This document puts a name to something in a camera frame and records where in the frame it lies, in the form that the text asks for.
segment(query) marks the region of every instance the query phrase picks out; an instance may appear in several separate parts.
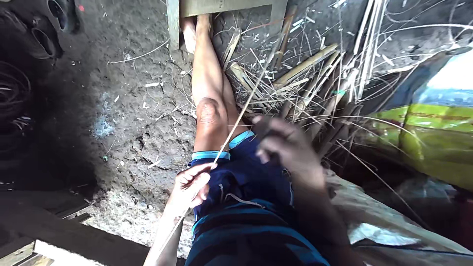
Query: leg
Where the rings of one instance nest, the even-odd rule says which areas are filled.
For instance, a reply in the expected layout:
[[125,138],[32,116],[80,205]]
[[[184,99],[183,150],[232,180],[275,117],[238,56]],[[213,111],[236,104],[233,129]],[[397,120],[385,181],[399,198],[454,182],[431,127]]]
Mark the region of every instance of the leg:
[[194,151],[218,151],[228,136],[222,70],[210,41],[209,30],[210,16],[199,15],[192,78],[192,98],[197,106]]
[[[222,77],[223,77],[223,101],[225,103],[225,108],[227,109],[228,132],[230,132],[233,128],[233,125],[238,119],[239,113],[237,110],[237,105],[235,103],[235,97],[233,95],[233,90],[230,85],[230,81],[228,81],[228,78],[225,75],[225,72],[222,72]],[[238,123],[238,127],[236,127],[235,129],[235,132],[233,132],[232,134],[231,140],[247,130],[248,130],[248,127],[245,125],[245,123],[243,123],[243,121],[240,121]]]

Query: skin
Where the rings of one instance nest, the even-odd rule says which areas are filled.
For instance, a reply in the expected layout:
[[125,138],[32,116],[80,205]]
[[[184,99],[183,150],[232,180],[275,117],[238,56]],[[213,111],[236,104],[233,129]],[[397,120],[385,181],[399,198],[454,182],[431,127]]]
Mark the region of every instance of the skin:
[[[194,151],[218,151],[235,124],[238,111],[232,88],[220,68],[210,40],[209,15],[198,16],[195,33],[190,23],[191,19],[183,21],[186,47],[189,52],[194,51],[192,93],[197,106]],[[253,122],[257,123],[260,119],[256,117]],[[270,120],[269,127],[279,134],[263,139],[257,155],[262,163],[266,163],[269,154],[279,154],[282,165],[291,173],[294,207],[301,233],[331,265],[365,265],[350,247],[345,224],[330,202],[319,158],[306,142],[302,131],[276,118]],[[232,138],[246,130],[248,128],[240,122]],[[182,223],[161,255],[159,249],[165,243],[165,236],[177,223],[175,218],[181,215],[177,210],[193,208],[207,198],[211,167],[212,163],[197,165],[176,176],[175,187],[159,219],[158,231],[144,266],[176,264]]]

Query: hand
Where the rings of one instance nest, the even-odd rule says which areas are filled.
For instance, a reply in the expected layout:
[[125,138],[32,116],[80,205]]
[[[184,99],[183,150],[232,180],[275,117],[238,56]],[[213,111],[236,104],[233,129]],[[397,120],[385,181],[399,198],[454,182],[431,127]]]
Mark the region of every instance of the hand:
[[193,166],[176,176],[174,189],[167,204],[172,209],[194,208],[207,199],[209,193],[210,170],[213,163],[204,163]]
[[[262,118],[262,116],[255,117],[253,123],[256,124]],[[324,186],[319,158],[301,129],[279,118],[270,118],[269,127],[277,132],[277,135],[267,136],[261,141],[256,152],[261,163],[267,163],[270,154],[277,153],[282,165],[291,173],[293,181]]]

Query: person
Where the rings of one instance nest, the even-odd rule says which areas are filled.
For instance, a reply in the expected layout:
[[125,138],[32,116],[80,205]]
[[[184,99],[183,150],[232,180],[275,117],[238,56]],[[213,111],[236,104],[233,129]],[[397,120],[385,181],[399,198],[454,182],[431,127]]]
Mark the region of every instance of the person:
[[[193,207],[196,218],[189,266],[364,265],[331,205],[319,159],[297,127],[269,118],[268,126],[278,134],[258,142],[240,122],[211,169],[238,111],[212,46],[210,24],[209,15],[199,15],[196,26],[191,19],[183,22],[186,47],[194,53],[194,153],[191,167],[175,179],[144,265],[176,265],[182,224],[161,255],[159,248],[182,206]],[[282,166],[270,160],[273,153]]]

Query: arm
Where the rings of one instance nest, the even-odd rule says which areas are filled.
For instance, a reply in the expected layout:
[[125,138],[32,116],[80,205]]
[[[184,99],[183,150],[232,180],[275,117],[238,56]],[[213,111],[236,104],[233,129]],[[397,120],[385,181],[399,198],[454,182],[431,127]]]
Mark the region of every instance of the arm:
[[197,165],[176,176],[174,189],[169,197],[163,215],[158,221],[158,230],[153,245],[143,266],[174,266],[177,261],[177,247],[182,231],[181,215],[189,208],[202,204],[209,193],[210,168],[212,163]]
[[301,233],[331,265],[365,265],[351,249],[347,228],[330,202],[322,166],[302,131],[277,118],[270,120],[269,127],[277,134],[261,141],[257,155],[265,163],[271,153],[277,153],[291,173]]

